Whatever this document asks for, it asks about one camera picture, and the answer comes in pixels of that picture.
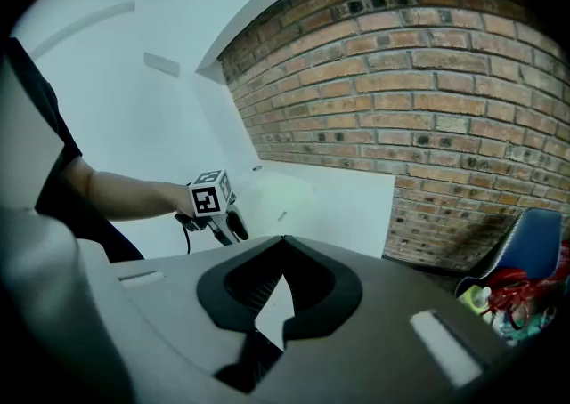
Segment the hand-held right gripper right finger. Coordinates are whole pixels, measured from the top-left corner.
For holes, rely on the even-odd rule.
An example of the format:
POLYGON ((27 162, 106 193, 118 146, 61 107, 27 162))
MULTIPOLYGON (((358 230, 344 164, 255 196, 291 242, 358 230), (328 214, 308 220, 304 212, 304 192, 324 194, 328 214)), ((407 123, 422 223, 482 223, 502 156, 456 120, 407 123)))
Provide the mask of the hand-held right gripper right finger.
POLYGON ((291 341, 260 384, 271 403, 446 403, 457 387, 449 365, 461 347, 481 372, 508 351, 473 311, 400 263, 300 238, 352 269, 362 300, 334 333, 291 341))

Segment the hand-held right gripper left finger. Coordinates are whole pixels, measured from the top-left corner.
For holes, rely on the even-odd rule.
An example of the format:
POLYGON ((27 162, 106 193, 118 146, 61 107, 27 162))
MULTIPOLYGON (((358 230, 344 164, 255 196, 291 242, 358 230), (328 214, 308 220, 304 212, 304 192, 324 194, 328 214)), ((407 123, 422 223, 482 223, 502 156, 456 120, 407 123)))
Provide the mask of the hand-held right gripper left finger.
POLYGON ((185 359, 212 376, 240 361, 246 335, 221 329, 212 321, 197 297, 200 277, 219 263, 276 239, 262 237, 189 255, 113 263, 111 270, 152 327, 185 359))

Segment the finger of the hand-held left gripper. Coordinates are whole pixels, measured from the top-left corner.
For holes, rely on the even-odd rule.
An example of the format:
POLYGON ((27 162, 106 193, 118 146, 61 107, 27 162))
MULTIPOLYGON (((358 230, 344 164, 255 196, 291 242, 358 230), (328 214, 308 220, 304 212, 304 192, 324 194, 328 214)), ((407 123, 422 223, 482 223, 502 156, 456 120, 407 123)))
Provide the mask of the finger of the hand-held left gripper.
POLYGON ((212 216, 208 225, 220 244, 230 246, 234 243, 234 235, 228 227, 226 216, 212 216))
POLYGON ((247 228, 237 211, 229 211, 227 213, 226 223, 232 234, 241 241, 248 240, 249 235, 247 228))

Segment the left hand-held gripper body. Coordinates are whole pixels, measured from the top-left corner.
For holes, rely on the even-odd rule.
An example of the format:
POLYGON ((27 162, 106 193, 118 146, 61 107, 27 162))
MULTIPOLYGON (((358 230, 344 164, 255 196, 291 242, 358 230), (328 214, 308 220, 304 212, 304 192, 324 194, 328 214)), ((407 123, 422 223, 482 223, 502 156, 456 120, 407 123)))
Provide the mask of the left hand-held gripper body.
POLYGON ((188 184, 193 216, 176 214, 175 219, 189 231, 204 230, 219 216, 226 215, 227 209, 236 198, 226 170, 201 173, 194 182, 188 184))

